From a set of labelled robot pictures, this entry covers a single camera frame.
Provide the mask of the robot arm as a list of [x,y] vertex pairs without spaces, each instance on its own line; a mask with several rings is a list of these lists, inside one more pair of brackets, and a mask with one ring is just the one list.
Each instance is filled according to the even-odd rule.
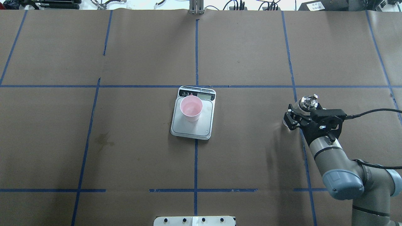
[[323,109],[289,104],[283,123],[299,128],[331,197],[352,200],[353,226],[400,226],[390,218],[390,199],[401,193],[400,166],[382,166],[362,159],[349,159],[339,143],[345,120],[376,112],[347,115],[342,109]]

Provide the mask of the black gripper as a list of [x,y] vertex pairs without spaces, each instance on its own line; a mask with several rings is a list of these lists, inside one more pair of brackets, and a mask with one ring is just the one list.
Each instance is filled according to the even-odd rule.
[[317,109],[305,112],[298,104],[289,104],[283,124],[290,130],[300,128],[308,145],[320,138],[339,139],[347,114],[342,109]]

